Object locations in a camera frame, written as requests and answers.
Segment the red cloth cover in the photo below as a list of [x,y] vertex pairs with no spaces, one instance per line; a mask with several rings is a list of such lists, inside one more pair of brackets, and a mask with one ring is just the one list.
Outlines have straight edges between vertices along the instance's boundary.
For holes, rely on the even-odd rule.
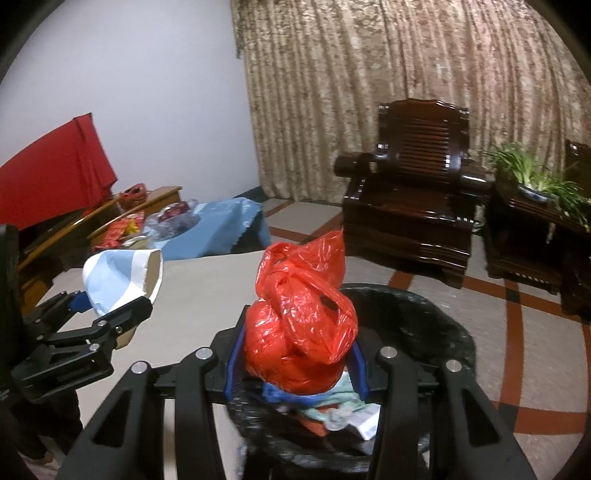
[[100,205],[117,176],[90,113],[40,137],[1,166],[1,222],[20,230]]

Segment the glass fruit bowl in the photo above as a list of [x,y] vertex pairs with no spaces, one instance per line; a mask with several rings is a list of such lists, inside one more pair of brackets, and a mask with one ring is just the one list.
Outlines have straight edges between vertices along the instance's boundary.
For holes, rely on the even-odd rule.
[[199,222],[198,205],[197,200],[189,199],[163,207],[146,218],[143,233],[154,241],[169,240],[184,233]]

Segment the red basket on cabinet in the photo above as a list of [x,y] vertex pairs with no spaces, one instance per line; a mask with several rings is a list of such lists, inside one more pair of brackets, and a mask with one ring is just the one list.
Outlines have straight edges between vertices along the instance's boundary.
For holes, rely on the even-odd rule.
[[141,205],[147,198],[147,189],[143,183],[137,183],[119,194],[118,203],[123,211]]

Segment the blue tablecloth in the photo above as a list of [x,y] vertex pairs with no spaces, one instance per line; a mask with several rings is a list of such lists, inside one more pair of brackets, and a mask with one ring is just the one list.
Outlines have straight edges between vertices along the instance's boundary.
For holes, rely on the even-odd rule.
[[249,253],[271,244],[263,205],[245,197],[198,204],[192,209],[198,222],[168,239],[155,239],[146,227],[147,245],[159,249],[164,261]]

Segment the beige table cover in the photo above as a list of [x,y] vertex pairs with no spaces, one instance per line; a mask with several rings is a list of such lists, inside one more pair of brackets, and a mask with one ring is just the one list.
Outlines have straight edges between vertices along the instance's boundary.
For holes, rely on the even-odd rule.
[[[135,362],[152,367],[176,363],[199,347],[209,346],[216,332],[238,323],[243,306],[256,299],[254,280],[263,251],[168,261],[150,318],[131,342],[113,352],[114,373],[77,390],[85,427],[122,375]],[[42,301],[59,292],[84,290],[82,270],[70,269],[53,280]],[[213,407],[216,435],[226,479],[238,479],[242,436],[221,405]],[[174,458],[174,402],[165,401],[163,427],[164,479],[177,479]]]

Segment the dark wooden side table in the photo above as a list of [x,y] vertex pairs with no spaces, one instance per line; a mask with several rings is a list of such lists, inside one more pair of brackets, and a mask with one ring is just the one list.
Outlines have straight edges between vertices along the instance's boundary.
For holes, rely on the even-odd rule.
[[[564,169],[590,201],[590,146],[567,140]],[[590,231],[521,196],[491,190],[484,240],[491,277],[520,280],[559,294],[569,315],[590,320]]]

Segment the red plastic bag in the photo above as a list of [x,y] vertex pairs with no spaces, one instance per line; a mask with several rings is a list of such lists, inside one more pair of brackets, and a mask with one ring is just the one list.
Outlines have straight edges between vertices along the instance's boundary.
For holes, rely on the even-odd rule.
[[245,368],[287,393],[314,395],[338,383],[359,333],[352,301],[339,291],[344,235],[304,245],[278,242],[263,253],[256,302],[245,314]]

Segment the white cardboard box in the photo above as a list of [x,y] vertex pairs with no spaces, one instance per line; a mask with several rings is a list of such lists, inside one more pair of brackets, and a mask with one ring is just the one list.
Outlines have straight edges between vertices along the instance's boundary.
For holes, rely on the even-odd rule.
[[360,436],[363,441],[372,440],[378,430],[380,422],[381,406],[379,404],[366,404],[349,416],[348,427]]

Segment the black trash bin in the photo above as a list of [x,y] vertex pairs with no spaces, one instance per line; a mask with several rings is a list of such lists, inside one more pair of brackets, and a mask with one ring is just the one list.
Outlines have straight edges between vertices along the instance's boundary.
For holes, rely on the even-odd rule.
[[[465,327],[424,297],[382,285],[348,284],[342,293],[356,308],[360,339],[392,346],[432,374],[444,360],[476,371],[476,346]],[[283,399],[273,385],[245,375],[228,413],[245,438],[244,479],[363,479],[374,443],[346,432],[322,437],[298,419],[301,400]]]

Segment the red snack packages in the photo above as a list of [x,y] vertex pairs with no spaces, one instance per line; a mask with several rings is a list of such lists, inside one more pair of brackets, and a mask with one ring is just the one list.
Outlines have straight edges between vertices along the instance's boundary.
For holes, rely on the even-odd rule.
[[128,237],[140,234],[144,223],[144,212],[129,214],[113,222],[107,229],[103,240],[93,247],[94,252],[118,249]]

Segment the blue plastic bag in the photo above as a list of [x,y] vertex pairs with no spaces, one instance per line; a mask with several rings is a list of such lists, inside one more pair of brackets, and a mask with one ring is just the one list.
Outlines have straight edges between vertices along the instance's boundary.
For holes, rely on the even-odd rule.
[[266,403],[279,405],[286,404],[297,408],[315,407],[327,398],[327,394],[297,395],[281,390],[279,387],[270,383],[263,383],[263,400]]

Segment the patterned beige curtain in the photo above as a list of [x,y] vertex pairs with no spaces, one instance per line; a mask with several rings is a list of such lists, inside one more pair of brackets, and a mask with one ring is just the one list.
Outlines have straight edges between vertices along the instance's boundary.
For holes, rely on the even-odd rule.
[[524,1],[235,1],[259,181],[339,202],[344,152],[373,150],[377,108],[435,99],[470,114],[470,152],[518,142],[551,170],[590,139],[590,83]]

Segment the green potted plant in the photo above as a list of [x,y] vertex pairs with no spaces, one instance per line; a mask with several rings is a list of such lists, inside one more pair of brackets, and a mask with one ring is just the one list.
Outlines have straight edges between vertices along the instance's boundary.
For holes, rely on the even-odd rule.
[[553,173],[520,143],[492,145],[486,157],[494,171],[495,187],[500,194],[521,196],[525,200],[550,207],[590,231],[590,201],[579,185]]

